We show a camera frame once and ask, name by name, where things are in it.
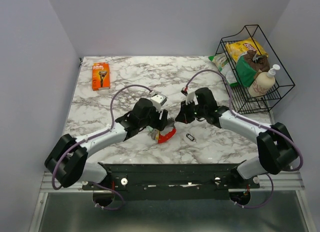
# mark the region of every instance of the metal wire basket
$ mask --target metal wire basket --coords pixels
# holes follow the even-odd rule
[[[272,64],[278,64],[280,65],[281,69],[275,76],[274,86],[270,88],[267,94],[263,96],[254,98],[251,97],[248,93],[248,88],[243,86],[241,81],[238,81],[239,85],[232,87],[232,105],[233,108],[240,114],[269,112],[286,94],[288,94],[288,92],[291,91],[291,89],[295,86],[295,83],[275,53],[260,26],[245,25],[237,34],[221,38],[215,54],[217,55],[225,53],[229,59],[230,66],[235,77],[238,77],[236,62],[228,53],[226,44],[235,43],[248,38],[254,38],[263,46],[265,51],[268,53],[268,61],[270,66],[272,66]]]

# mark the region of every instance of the small keychain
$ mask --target small keychain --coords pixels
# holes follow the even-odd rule
[[[196,138],[195,137],[193,137],[191,134],[189,134],[189,133],[187,133],[186,135],[185,135],[190,141],[192,141],[192,142],[195,142],[196,141]]]

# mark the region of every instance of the green bag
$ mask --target green bag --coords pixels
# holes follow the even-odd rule
[[[240,56],[238,62],[236,63],[237,79],[245,87],[250,87],[254,82],[254,76],[256,71],[245,61],[244,56]]]

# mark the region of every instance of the red object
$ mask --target red object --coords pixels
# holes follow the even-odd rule
[[[246,192],[244,193],[244,195],[247,195],[250,192],[250,187],[249,184],[246,185]]]
[[[169,139],[171,139],[174,136],[176,131],[177,130],[174,128],[173,130],[171,130],[171,132],[167,133],[166,135],[159,134],[158,143],[164,143],[164,142],[168,141]]]

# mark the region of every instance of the gray floor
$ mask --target gray floor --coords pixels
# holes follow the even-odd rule
[[[268,192],[255,192],[250,204]],[[119,211],[94,208],[89,193],[52,193],[48,196],[40,231],[196,231],[282,232],[307,231],[294,191],[277,191],[259,209],[241,209],[230,201],[132,201]]]

